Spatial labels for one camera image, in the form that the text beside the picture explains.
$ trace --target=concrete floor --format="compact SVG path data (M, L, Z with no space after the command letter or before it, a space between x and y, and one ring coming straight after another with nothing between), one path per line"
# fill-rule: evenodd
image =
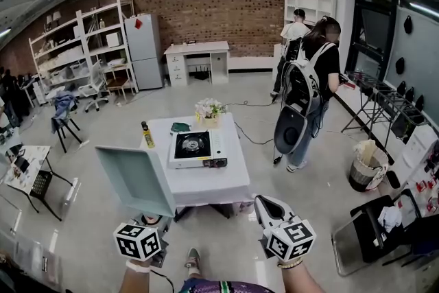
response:
M63 286L75 293L118 292L125 271L125 259L117 254L112 232L129 219L132 212L119 201L103 173L94 145L119 145L137 148L141 141L141 121L161 117L192 115L194 104L205 97L222 103L248 100L249 104L270 103L271 73L234 73L229 84L211 86L191 81L188 87L166 87L143 91L127 105L110 101L99 112L91 109L74 116L81 127L78 133L90 143L76 151L77 141L67 136L64 154L56 135L50 133L53 108L37 108L34 121L23 124L22 138L28 145L51 145L49 160L56 172L68 179L79 178L77 191L62 222L37 203L40 213L31 208L23 194L1 186L0 192L23 210L18 232L51 247L62 258ZM235 121L255 141L272 138L279 104L269 107L231 106ZM331 231L349 219L349 211L378 194L359 194L352 190L346 175L353 159L354 139L365 139L361 132L350 136L338 133L350 119L342 106L332 99L323 130L311 143L306 168L290 174L285 161L273 166L272 142L255 145L240 131L241 146L250 175L252 191L279 198L297 214L310 221L317 240L305 263L316 281L327 292L414 292L414 271L410 267L370 266L347 278L337 275L331 245ZM47 201L56 211L68 190L67 184L54 179ZM11 221L11 210L1 203L0 220ZM187 274L183 267L190 246L202 253L206 278L259 283L284 292L281 272L274 259L267 260L258 243L262 228L253 215L238 215L227 220L209 207L196 209L187 218L172 224L165 240L168 256L160 272L166 274L178 292ZM152 276L151 292L170 292L166 280Z

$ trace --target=white t-shirt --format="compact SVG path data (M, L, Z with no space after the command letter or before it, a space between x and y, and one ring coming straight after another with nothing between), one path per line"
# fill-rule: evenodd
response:
M293 22L285 25L281 32L281 36L287 40L296 40L303 38L309 32L309 28L300 22Z
M0 98L0 108L5 106L5 102L3 101L3 99ZM8 116L6 116L5 112L3 112L3 114L1 114L0 116L0 127L4 128L7 125L9 125L9 119Z

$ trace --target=shoe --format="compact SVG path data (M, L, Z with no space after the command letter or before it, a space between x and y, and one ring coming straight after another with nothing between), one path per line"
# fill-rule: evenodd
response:
M200 271L200 254L198 254L198 250L195 248L189 250L185 266L189 269L195 268Z
M293 172L295 172L297 169L302 169L302 168L304 168L306 165L307 165L307 162L306 162L306 161L302 161L302 163L301 163L299 166L295 166L295 165L293 165L293 164L288 164L288 165L287 165L287 171L293 173Z

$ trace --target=bracelet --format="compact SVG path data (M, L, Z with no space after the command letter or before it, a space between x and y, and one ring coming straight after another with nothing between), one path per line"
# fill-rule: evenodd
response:
M126 266L127 268L130 268L131 270L134 270L135 272L139 272L142 274L150 273L151 270L149 267L145 268L143 266L136 265L135 263L132 263L130 260L126 261Z
M296 266L299 266L302 263L302 261L303 261L302 259L299 259L298 261L295 261L294 263L289 263L289 264L286 264L286 265L278 263L277 267L281 268L283 270L288 270L290 268L295 268Z

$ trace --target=flower arrangement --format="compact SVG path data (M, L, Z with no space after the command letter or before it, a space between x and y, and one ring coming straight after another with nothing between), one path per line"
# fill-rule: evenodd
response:
M215 119L225 112L226 107L215 99L206 98L195 104L195 113L202 119Z

